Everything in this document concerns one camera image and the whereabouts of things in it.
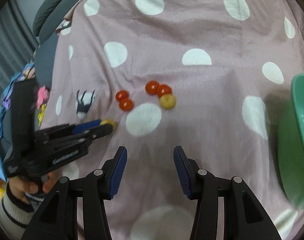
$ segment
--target pink toy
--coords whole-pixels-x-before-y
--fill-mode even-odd
[[[48,100],[49,92],[45,86],[42,86],[37,92],[36,107],[39,109],[42,104],[45,104]]]

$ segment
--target green bowl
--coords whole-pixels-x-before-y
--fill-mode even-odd
[[[304,207],[304,74],[293,78],[291,94],[278,128],[279,169],[289,201]]]

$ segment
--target yellow ball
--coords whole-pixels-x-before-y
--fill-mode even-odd
[[[105,120],[102,120],[100,125],[103,125],[103,124],[110,124],[112,127],[113,127],[113,131],[115,130],[116,128],[116,122],[112,121],[112,120],[109,120],[109,119],[105,119]]]
[[[176,98],[172,94],[165,94],[160,98],[160,105],[164,109],[171,109],[175,106],[175,104],[176,104]]]

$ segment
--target gray curtain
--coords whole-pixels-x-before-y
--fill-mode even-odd
[[[11,76],[31,61],[37,46],[16,1],[8,0],[0,11],[0,96]]]

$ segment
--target black claw print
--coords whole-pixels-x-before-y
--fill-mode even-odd
[[[77,104],[77,110],[76,110],[77,115],[79,115],[79,113],[87,114],[87,112],[90,110],[90,107],[93,103],[95,90],[92,93],[90,102],[85,102],[84,101],[84,96],[85,96],[86,92],[87,92],[87,90],[85,90],[85,92],[82,95],[81,100],[79,100],[79,91],[77,91],[77,94],[76,94],[76,100],[77,100],[77,103],[78,103]]]

